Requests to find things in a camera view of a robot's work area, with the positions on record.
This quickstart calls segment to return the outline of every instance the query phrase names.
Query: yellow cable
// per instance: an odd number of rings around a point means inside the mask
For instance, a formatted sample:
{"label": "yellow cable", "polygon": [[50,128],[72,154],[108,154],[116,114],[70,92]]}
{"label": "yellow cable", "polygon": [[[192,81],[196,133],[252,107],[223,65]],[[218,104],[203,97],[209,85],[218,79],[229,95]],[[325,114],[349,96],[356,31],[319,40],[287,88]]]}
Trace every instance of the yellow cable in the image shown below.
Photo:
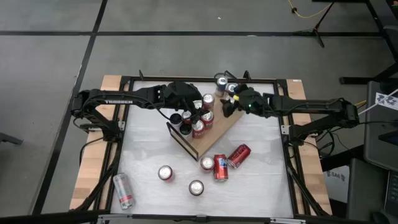
{"label": "yellow cable", "polygon": [[[288,0],[288,1],[289,1],[289,4],[290,4],[290,7],[293,9],[294,7],[293,7],[292,2],[291,2],[290,0]],[[309,18],[311,18],[311,17],[314,17],[314,16],[317,16],[317,15],[321,14],[323,11],[327,10],[331,5],[332,5],[332,3],[330,3],[329,5],[327,5],[327,7],[325,7],[325,8],[322,9],[321,11],[319,11],[319,12],[317,12],[317,13],[315,13],[314,15],[311,15],[311,16],[302,16],[302,15],[300,15],[296,10],[294,11],[294,13],[296,13],[296,15],[299,16],[299,17],[302,18],[302,19],[309,19]]]}
{"label": "yellow cable", "polygon": [[356,103],[356,104],[354,104],[354,105],[355,105],[356,107],[358,107],[359,105],[362,106],[363,103],[366,103],[366,100],[363,100],[363,101],[361,101],[361,102],[358,102],[358,103]]}

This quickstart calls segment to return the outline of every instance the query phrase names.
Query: sticker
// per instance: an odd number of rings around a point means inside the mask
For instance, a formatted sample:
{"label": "sticker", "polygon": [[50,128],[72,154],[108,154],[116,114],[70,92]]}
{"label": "sticker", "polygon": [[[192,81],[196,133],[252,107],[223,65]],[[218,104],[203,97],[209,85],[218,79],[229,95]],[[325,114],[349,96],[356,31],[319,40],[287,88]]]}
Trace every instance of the sticker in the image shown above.
{"label": "sticker", "polygon": [[[376,93],[375,103],[378,103],[386,96],[387,95],[385,94]],[[398,110],[398,98],[393,96],[388,96],[388,98],[385,99],[383,102],[379,103],[379,105],[388,107],[390,109]]]}

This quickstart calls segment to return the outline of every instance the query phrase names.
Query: standing can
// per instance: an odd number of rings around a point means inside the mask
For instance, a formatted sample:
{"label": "standing can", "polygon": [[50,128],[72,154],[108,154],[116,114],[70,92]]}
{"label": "standing can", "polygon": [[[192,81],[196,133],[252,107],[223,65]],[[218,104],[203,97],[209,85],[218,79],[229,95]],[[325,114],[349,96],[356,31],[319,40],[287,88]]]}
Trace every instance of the standing can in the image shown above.
{"label": "standing can", "polygon": [[204,102],[204,104],[205,104],[205,105],[203,105],[203,108],[204,108],[205,110],[213,111],[214,102],[215,102],[214,96],[213,96],[213,95],[208,94],[208,93],[207,93],[207,94],[204,94],[204,95],[203,95],[203,102]]}
{"label": "standing can", "polygon": [[170,182],[173,180],[173,169],[167,165],[161,166],[157,171],[157,175],[161,180]]}
{"label": "standing can", "polygon": [[203,107],[203,105],[201,104],[201,100],[195,100],[195,101],[193,102],[193,104],[195,105],[195,109],[196,109],[196,110],[200,110],[200,109],[202,109],[202,107]]}
{"label": "standing can", "polygon": [[228,93],[228,95],[233,96],[235,94],[235,87],[237,87],[237,84],[235,83],[228,84],[228,86],[226,87],[226,92]]}
{"label": "standing can", "polygon": [[214,169],[214,159],[211,156],[203,156],[200,160],[200,167],[205,172],[211,172]]}
{"label": "standing can", "polygon": [[242,162],[250,155],[251,149],[242,144],[228,157],[228,165],[232,168],[238,168]]}
{"label": "standing can", "polygon": [[189,192],[194,196],[199,196],[205,190],[205,186],[200,180],[194,180],[189,184]]}
{"label": "standing can", "polygon": [[224,154],[214,155],[214,179],[222,182],[228,180],[228,167]]}
{"label": "standing can", "polygon": [[182,124],[180,126],[180,133],[188,142],[192,141],[192,126],[191,124]]}
{"label": "standing can", "polygon": [[199,120],[196,124],[192,124],[192,137],[201,138],[205,133],[205,124]]}
{"label": "standing can", "polygon": [[217,79],[216,82],[216,96],[218,97],[223,97],[225,90],[226,90],[226,85],[228,84],[228,79],[225,77],[220,77]]}
{"label": "standing can", "polygon": [[181,117],[182,117],[182,122],[184,122],[185,124],[191,123],[191,119],[189,119],[189,117],[191,117],[191,112],[184,111],[182,112]]}
{"label": "standing can", "polygon": [[205,124],[205,130],[210,130],[213,127],[214,113],[209,111],[208,113],[202,115],[200,120],[203,121],[203,124]]}
{"label": "standing can", "polygon": [[172,124],[172,126],[174,128],[176,128],[177,130],[179,129],[179,127],[182,124],[182,117],[180,114],[178,113],[174,113],[170,116],[170,123]]}
{"label": "standing can", "polygon": [[134,200],[129,185],[129,179],[125,173],[120,173],[113,177],[114,189],[119,198],[120,207],[126,210],[134,205]]}

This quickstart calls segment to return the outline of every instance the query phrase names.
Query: white table surface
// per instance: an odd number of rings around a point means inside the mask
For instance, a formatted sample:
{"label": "white table surface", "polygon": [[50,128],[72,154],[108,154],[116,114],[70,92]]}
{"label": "white table surface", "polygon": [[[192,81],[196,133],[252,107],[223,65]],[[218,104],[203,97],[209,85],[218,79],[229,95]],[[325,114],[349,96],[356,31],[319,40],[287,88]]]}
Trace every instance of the white table surface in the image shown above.
{"label": "white table surface", "polygon": [[[134,90],[167,82],[134,82]],[[213,83],[193,83],[202,94],[214,93]],[[251,84],[260,93],[274,93],[271,84]],[[174,110],[162,111],[167,115]],[[228,168],[229,179],[215,182],[170,135],[166,119],[156,110],[131,106],[119,172],[128,175],[135,206],[121,210],[114,192],[111,213],[157,215],[210,215],[226,217],[292,218],[287,174],[277,118],[244,114],[205,154],[226,154],[240,144],[252,152],[238,169]],[[175,172],[171,183],[157,176],[160,166]],[[205,191],[193,196],[191,181],[203,182]]]}

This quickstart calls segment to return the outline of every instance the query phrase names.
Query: red label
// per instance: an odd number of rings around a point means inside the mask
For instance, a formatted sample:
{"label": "red label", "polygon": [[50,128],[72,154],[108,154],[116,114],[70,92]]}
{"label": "red label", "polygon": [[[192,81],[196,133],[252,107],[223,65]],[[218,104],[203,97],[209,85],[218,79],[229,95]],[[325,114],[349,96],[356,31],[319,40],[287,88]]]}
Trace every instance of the red label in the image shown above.
{"label": "red label", "polygon": [[119,201],[120,201],[120,203],[122,203],[122,202],[124,202],[124,201],[127,201],[127,200],[129,200],[129,199],[132,199],[132,195],[127,195],[127,196],[124,196],[123,198],[121,198]]}

